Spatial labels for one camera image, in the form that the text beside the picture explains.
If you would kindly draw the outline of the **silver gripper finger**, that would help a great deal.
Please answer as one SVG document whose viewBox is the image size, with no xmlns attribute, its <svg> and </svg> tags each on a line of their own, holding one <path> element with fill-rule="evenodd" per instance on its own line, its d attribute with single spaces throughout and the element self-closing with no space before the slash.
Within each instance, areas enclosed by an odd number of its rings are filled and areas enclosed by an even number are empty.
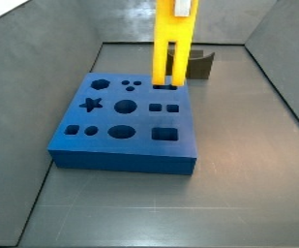
<svg viewBox="0 0 299 248">
<path fill-rule="evenodd" d="M 174 16 L 187 17 L 191 15 L 193 0 L 175 0 Z"/>
</svg>

